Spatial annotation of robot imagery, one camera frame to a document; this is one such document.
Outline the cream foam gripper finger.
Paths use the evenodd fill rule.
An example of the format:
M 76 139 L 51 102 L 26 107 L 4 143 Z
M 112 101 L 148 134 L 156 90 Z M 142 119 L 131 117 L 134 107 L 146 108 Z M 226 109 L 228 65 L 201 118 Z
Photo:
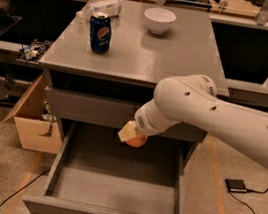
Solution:
M 129 121 L 126 123 L 122 129 L 118 132 L 118 137 L 120 138 L 120 141 L 126 142 L 130 141 L 132 139 L 136 139 L 137 136 L 139 136 L 140 132 L 138 131 L 137 124 L 135 120 Z

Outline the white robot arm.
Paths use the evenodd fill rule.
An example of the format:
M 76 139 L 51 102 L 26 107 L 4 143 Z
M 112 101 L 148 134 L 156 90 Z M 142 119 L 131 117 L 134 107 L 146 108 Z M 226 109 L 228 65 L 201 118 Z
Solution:
M 268 170 L 268 113 L 217 97 L 208 76 L 170 76 L 155 86 L 153 99 L 119 131 L 122 142 L 153 136 L 178 123 L 211 133 Z

